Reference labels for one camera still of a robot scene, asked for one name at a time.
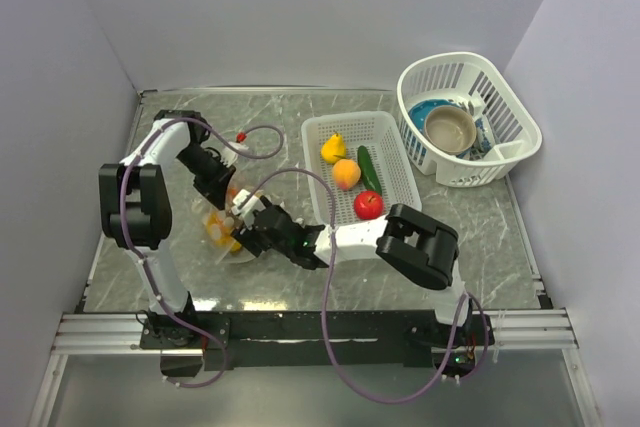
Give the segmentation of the polka dot zip bag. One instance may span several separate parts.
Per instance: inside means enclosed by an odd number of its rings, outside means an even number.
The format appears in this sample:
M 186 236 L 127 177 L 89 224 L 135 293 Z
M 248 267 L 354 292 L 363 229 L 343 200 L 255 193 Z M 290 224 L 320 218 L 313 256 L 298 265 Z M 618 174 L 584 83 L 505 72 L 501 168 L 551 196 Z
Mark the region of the polka dot zip bag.
M 216 208 L 200 194 L 193 200 L 191 212 L 202 224 L 214 265 L 242 264 L 255 259 L 253 254 L 232 237 L 233 230 L 240 226 L 240 221 L 232 214 L 233 200 L 242 191 L 249 193 L 253 188 L 251 184 L 232 181 L 223 210 Z

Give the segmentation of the orange fake peach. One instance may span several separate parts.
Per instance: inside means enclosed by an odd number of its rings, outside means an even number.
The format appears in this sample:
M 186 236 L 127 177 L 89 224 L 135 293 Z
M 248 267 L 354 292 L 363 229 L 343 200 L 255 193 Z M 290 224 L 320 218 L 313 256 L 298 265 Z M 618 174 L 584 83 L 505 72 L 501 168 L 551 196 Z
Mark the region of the orange fake peach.
M 356 161 L 344 158 L 333 165 L 332 176 L 340 190 L 350 190 L 360 181 L 361 169 Z

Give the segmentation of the red fake apple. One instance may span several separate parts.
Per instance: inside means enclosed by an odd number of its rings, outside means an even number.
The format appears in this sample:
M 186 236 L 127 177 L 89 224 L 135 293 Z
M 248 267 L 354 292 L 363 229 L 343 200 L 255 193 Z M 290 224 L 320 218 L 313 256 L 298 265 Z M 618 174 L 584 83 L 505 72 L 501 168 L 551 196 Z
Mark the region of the red fake apple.
M 383 198 L 375 191 L 364 191 L 354 199 L 353 210 L 360 220 L 377 219 L 384 212 Z

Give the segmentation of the yellow fake pear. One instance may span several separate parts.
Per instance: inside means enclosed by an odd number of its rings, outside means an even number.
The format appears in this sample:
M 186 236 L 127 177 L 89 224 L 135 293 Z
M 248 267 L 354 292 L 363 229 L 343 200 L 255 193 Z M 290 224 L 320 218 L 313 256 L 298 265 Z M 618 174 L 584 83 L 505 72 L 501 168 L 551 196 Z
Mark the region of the yellow fake pear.
M 322 146 L 320 155 L 328 164 L 335 164 L 347 157 L 347 148 L 344 138 L 339 133 L 334 133 Z

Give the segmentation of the green fake vegetable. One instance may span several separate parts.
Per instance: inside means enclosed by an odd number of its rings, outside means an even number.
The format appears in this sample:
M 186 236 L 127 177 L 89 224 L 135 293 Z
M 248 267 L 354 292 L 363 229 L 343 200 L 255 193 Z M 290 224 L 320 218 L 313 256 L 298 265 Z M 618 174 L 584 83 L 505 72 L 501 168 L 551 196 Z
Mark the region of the green fake vegetable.
M 357 163 L 361 170 L 361 181 L 367 190 L 382 195 L 382 186 L 376 173 L 373 161 L 368 149 L 361 145 L 357 149 Z

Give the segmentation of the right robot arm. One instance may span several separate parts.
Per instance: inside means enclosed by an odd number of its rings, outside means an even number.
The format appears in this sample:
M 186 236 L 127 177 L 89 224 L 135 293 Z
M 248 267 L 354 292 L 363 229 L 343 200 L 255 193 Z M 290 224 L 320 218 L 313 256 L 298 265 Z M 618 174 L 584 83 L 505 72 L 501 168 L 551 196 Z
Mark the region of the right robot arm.
M 337 227 L 302 225 L 264 197 L 236 200 L 231 213 L 240 221 L 233 238 L 255 257 L 274 250 L 306 270 L 381 259 L 429 292 L 442 341 L 460 345 L 473 331 L 458 234 L 418 210 L 395 204 L 384 217 Z

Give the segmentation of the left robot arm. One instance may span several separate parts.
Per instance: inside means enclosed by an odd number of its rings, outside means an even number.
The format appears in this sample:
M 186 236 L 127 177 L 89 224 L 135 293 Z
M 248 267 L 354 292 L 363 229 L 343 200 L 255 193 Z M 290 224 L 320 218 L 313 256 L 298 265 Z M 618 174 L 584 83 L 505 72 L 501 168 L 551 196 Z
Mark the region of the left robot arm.
M 224 209 L 235 167 L 203 145 L 210 133 L 198 112 L 163 110 L 134 152 L 98 174 L 103 233 L 134 261 L 149 297 L 145 328 L 178 349 L 194 344 L 199 325 L 166 242 L 173 216 L 163 169 L 179 160 L 194 176 L 195 190 Z

